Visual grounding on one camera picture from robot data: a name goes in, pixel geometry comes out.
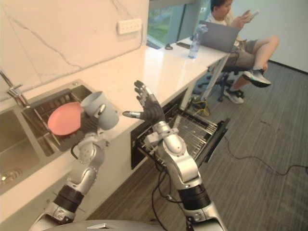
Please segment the laptop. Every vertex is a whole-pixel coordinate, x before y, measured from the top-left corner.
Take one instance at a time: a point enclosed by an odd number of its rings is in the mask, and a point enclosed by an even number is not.
[[[237,35],[240,32],[239,28],[206,21],[200,21],[200,24],[206,25],[208,28],[208,31],[202,38],[202,46],[210,47],[226,53],[231,52]]]

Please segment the white shirt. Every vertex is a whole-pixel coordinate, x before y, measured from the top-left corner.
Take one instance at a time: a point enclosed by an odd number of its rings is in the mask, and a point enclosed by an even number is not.
[[[232,13],[232,11],[229,11],[229,13],[226,15],[225,19],[222,20],[222,21],[216,20],[216,19],[213,17],[212,13],[210,13],[210,14],[208,15],[206,21],[208,21],[208,22],[210,22],[210,23],[216,23],[216,24],[224,25],[224,26],[230,26],[231,23],[233,22],[233,20],[234,20],[233,13]],[[235,45],[236,47],[238,47],[238,46],[240,45],[239,41],[241,41],[241,39],[240,39],[239,36],[237,36],[237,39],[236,39],[236,41],[235,41],[235,43],[234,43],[234,45]]]

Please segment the office chair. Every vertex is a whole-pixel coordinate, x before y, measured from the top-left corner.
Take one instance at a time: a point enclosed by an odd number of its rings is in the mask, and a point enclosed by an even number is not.
[[[233,85],[234,80],[228,80],[230,74],[233,72],[234,75],[237,76],[239,74],[239,72],[249,70],[248,68],[235,66],[237,59],[239,57],[239,53],[234,52],[232,54],[233,54],[233,57],[230,58],[230,61],[229,61],[230,64],[224,66],[224,68],[221,71],[222,75],[218,78],[218,80],[215,83],[215,85],[220,85],[220,94],[219,94],[219,98],[218,98],[219,102],[223,101],[223,96],[224,96],[223,91],[224,91],[225,87],[229,88]],[[203,85],[208,85],[208,84],[209,84],[209,82],[201,83],[201,84],[198,85],[198,88],[202,88]],[[241,93],[240,97],[244,98],[244,92],[242,92],[241,90],[239,90],[239,92]]]

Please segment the stainless steel sink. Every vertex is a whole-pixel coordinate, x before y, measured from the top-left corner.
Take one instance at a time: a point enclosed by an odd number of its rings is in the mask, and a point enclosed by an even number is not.
[[[39,157],[15,111],[2,113],[0,115],[0,189],[14,186],[28,169],[37,164],[39,164]]]
[[[56,136],[47,127],[59,106],[80,102],[93,91],[81,81],[69,83],[29,100],[30,108],[13,106],[0,112],[0,194],[68,150],[81,131]]]

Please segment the gray carpet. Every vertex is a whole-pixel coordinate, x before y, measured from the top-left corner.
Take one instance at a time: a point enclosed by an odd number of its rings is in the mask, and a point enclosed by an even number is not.
[[[208,99],[213,122],[231,118],[209,163],[200,167],[207,192],[230,231],[308,231],[308,76],[270,64],[272,85],[245,86],[245,102],[217,102],[215,87]],[[256,158],[261,158],[274,170]],[[145,162],[89,219],[129,219],[151,223],[151,193],[157,171]],[[163,191],[168,192],[168,181]],[[155,208],[170,231],[183,231],[181,209],[157,193]]]

